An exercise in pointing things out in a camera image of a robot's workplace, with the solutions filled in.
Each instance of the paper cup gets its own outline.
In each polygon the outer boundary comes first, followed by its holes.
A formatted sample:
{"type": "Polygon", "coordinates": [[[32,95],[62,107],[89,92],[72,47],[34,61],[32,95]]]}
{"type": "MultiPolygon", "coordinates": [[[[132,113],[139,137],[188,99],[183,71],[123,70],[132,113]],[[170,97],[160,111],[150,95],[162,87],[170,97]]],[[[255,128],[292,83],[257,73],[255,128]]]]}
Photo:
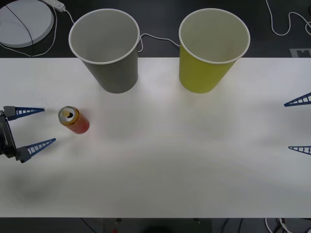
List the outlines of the paper cup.
{"type": "Polygon", "coordinates": [[[242,20],[213,8],[188,15],[180,25],[179,39],[179,79],[195,93],[212,90],[250,44],[250,34],[242,20]]]}
{"type": "Polygon", "coordinates": [[[138,24],[129,14],[100,9],[74,23],[69,46],[106,91],[123,93],[138,78],[139,35],[138,24]]]}

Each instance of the yellow paper cup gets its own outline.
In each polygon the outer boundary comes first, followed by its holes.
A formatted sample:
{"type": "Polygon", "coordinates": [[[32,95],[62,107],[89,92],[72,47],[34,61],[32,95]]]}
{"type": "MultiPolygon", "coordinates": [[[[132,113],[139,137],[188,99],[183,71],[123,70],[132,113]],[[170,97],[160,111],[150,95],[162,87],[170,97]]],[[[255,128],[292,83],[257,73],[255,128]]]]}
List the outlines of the yellow paper cup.
{"type": "Polygon", "coordinates": [[[212,90],[248,50],[247,26],[234,14],[220,9],[192,12],[179,27],[179,79],[189,91],[212,90]]]}

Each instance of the power strip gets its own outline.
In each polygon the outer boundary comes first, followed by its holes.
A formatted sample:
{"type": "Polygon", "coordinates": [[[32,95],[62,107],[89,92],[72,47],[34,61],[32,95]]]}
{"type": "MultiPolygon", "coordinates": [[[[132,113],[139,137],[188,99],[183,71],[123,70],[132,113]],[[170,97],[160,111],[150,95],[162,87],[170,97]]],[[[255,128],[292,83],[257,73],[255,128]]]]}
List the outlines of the power strip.
{"type": "Polygon", "coordinates": [[[54,7],[59,12],[63,12],[65,10],[65,5],[58,0],[41,0],[41,1],[51,7],[54,7]]]}

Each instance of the red soda can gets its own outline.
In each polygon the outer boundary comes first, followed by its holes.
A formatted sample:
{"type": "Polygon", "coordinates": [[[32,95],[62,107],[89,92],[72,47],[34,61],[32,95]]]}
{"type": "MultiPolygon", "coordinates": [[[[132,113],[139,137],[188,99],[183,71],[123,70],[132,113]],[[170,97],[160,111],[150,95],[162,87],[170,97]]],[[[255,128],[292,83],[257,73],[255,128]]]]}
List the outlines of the red soda can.
{"type": "Polygon", "coordinates": [[[89,128],[89,121],[75,107],[63,107],[58,113],[59,122],[71,131],[81,134],[89,128]]]}

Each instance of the gray paper cup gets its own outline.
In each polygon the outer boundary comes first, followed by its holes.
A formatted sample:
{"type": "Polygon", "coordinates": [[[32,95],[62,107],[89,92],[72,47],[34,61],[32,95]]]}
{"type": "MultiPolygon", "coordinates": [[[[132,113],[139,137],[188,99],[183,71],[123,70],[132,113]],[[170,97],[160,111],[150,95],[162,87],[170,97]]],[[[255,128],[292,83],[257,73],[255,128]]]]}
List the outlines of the gray paper cup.
{"type": "Polygon", "coordinates": [[[75,22],[69,46],[103,89],[123,93],[137,81],[139,35],[138,24],[129,14],[100,9],[75,22]]]}

